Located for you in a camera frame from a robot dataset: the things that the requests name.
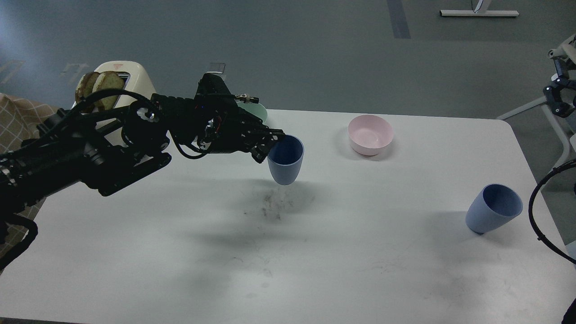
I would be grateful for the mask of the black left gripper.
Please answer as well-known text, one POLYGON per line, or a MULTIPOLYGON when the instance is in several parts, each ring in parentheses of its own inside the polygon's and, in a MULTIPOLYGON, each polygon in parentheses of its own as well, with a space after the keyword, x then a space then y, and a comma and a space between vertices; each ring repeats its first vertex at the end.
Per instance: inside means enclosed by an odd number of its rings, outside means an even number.
POLYGON ((237 104, 224 80, 206 72, 199 81, 194 97, 206 120, 200 140, 208 144, 210 153, 250 152, 255 162, 262 164, 277 142, 286 134, 282 129, 264 126, 262 120, 237 104))

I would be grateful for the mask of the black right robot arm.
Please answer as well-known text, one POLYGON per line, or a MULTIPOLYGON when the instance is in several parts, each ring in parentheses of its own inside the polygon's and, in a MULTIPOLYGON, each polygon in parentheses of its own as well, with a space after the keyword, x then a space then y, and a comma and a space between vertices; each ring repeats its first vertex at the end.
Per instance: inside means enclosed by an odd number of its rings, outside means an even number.
POLYGON ((560 157, 539 181, 529 201, 529 221, 537 238, 575 268, 575 44, 549 50, 555 71, 543 89, 542 111, 562 147, 560 157), (535 198, 542 194, 560 239, 536 221, 535 198))

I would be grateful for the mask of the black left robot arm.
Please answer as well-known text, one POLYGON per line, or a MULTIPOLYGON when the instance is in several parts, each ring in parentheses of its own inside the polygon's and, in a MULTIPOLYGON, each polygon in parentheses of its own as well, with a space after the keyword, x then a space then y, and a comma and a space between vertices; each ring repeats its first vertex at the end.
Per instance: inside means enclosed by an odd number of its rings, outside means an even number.
POLYGON ((286 134, 269 128, 237 101, 222 78, 206 72, 193 98, 108 89, 80 97, 38 125, 39 138, 1 155, 1 242, 9 226, 26 236, 1 257, 5 269, 35 240, 37 224, 20 215, 26 207, 77 182, 109 196, 165 167, 173 142, 192 160, 214 153, 250 153, 262 163, 286 134))

